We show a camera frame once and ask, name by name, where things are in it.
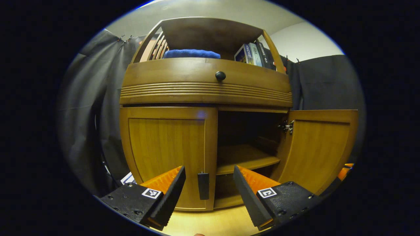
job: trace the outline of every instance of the black handle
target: black handle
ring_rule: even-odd
[[[198,173],[198,192],[200,193],[200,200],[209,199],[209,174]]]
[[[218,72],[216,72],[216,79],[218,81],[222,81],[222,80],[226,79],[226,74],[222,71],[218,71]]]

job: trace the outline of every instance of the blue towel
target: blue towel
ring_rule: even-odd
[[[197,49],[169,50],[165,52],[163,58],[216,58],[220,59],[220,54],[212,51]]]

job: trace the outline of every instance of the wooden floor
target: wooden floor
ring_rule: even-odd
[[[172,236],[246,236],[258,233],[244,205],[212,212],[173,212],[160,233]]]

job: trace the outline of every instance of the black curtain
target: black curtain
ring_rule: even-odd
[[[118,103],[125,71],[143,38],[121,40],[102,30],[75,56],[60,87],[57,129],[64,158],[82,185],[100,197],[129,172]]]
[[[64,157],[80,182],[99,197],[121,186],[120,180],[130,171],[121,143],[119,97],[127,66],[144,37],[120,40],[101,31],[75,56],[60,89],[57,125]],[[349,161],[354,162],[365,132],[365,104],[347,57],[300,63],[281,59],[290,80],[293,110],[359,110],[357,140]]]

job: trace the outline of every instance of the open cabinet door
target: open cabinet door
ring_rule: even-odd
[[[272,178],[294,181],[320,195],[346,164],[357,131],[357,110],[299,110],[289,113],[292,134],[283,133],[280,164]]]

